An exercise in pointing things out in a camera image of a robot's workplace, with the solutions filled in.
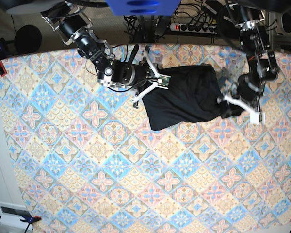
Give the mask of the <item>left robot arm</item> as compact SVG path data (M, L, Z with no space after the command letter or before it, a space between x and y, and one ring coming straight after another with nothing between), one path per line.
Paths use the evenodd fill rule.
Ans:
M265 122L259 101L266 83L277 78L279 66L262 22L265 12L285 13L290 9L291 0L227 0L217 12L217 33L231 47L244 53L249 65L249 72L241 75L227 92L218 97L222 119L237 117L247 111L250 123ZM224 12L228 12L234 26L240 29L240 47L235 46L223 32Z

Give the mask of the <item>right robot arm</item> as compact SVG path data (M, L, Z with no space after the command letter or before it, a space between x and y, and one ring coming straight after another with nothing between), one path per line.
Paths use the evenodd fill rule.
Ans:
M112 46L96 37L87 7L106 8L106 2L95 0L0 0L0 8L10 15L40 13L42 19L66 45L75 43L81 57L96 68L97 81L115 92L133 89L133 106L154 89L168 89L170 76L161 74L151 62L149 47L142 51L142 61L133 60L139 50L135 45L128 61L116 60Z

